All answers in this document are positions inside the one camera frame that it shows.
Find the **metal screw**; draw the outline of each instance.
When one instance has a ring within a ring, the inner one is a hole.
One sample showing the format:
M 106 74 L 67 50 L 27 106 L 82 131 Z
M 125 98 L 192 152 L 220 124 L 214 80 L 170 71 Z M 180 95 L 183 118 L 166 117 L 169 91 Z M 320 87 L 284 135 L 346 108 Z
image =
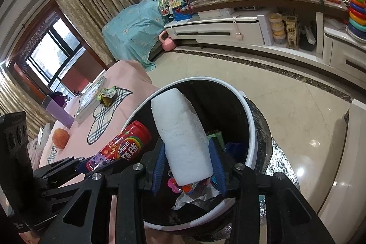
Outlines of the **metal screw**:
M 275 173 L 275 177 L 279 180 L 282 180 L 282 179 L 286 178 L 286 175 L 282 172 L 277 172 L 277 173 Z
M 142 168 L 143 168 L 143 164 L 141 163 L 136 163 L 132 166 L 132 168 L 135 170 L 135 171 L 140 171 Z
M 100 178 L 102 178 L 102 174 L 99 172 L 96 172 L 92 175 L 92 179 L 93 180 L 99 180 Z
M 241 164 L 240 162 L 235 164 L 234 167 L 238 170 L 238 171 L 241 171 L 241 170 L 244 170 L 245 169 L 245 165 L 244 164 Z

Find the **red candy tube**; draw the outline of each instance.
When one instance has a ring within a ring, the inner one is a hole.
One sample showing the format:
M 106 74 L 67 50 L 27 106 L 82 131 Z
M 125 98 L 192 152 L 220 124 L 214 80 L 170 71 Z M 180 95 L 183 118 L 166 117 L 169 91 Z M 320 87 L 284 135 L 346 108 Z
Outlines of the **red candy tube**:
M 141 122 L 134 121 L 99 151 L 98 154 L 92 157 L 86 163 L 86 168 L 91 172 L 118 158 L 130 160 L 150 140 L 151 134 L 149 130 Z

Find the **cabinet drawer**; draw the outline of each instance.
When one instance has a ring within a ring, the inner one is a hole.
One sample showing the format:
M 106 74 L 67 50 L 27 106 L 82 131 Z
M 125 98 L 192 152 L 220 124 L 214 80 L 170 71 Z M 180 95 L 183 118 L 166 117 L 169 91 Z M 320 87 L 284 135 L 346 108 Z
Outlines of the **cabinet drawer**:
M 366 82 L 366 53 L 335 39 L 333 40 L 331 67 Z
M 259 23 L 237 22 L 243 44 L 264 45 Z M 199 23 L 166 28 L 172 39 L 202 39 L 223 42 L 238 42 L 237 29 L 232 22 Z

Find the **blue cloth cover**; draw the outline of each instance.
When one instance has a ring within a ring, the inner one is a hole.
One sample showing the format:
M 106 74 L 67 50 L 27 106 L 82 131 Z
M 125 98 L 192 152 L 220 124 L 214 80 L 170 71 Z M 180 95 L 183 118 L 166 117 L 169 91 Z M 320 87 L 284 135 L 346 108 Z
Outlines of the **blue cloth cover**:
M 142 0 L 123 9 L 102 29 L 103 38 L 116 60 L 134 59 L 147 71 L 155 69 L 149 54 L 164 30 L 157 0 Z

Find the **tv stand shelf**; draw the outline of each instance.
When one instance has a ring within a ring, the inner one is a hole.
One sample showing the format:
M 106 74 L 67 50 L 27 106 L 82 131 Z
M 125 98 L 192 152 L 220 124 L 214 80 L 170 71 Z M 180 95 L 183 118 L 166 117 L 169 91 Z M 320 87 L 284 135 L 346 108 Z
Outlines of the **tv stand shelf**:
M 193 13 L 245 6 L 283 7 L 302 11 L 317 11 L 332 17 L 348 19 L 347 7 L 343 3 L 338 4 L 328 0 L 324 0 L 324 7 L 320 5 L 320 0 L 196 0 L 191 3 Z M 188 6 L 182 8 L 181 12 L 189 14 Z

